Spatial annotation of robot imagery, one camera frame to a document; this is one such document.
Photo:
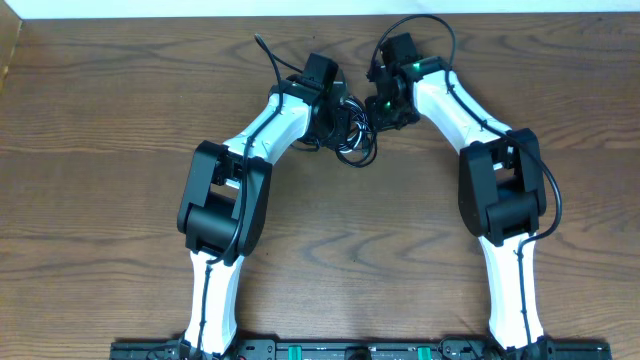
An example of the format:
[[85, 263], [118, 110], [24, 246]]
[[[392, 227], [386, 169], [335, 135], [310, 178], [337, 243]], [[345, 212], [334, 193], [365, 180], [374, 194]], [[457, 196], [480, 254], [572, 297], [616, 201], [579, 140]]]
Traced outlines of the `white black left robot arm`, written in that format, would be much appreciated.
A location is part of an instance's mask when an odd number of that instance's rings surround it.
[[233, 344], [240, 272], [264, 228], [274, 164], [295, 141], [334, 121], [346, 96], [338, 73], [336, 62], [311, 54], [301, 73], [276, 79], [243, 131], [194, 151], [177, 216], [194, 274], [180, 358], [220, 359]]

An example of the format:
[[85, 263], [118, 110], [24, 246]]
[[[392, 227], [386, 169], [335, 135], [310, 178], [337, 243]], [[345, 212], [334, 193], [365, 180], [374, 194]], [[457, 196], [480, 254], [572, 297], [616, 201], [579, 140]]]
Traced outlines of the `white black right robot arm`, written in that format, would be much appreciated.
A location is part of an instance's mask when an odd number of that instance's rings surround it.
[[458, 208], [478, 238], [487, 268], [489, 330], [505, 351], [544, 334], [537, 314], [535, 237], [546, 211], [539, 143], [491, 116], [461, 85], [450, 64], [419, 54], [408, 33], [377, 48], [366, 105], [378, 130], [429, 120], [458, 155]]

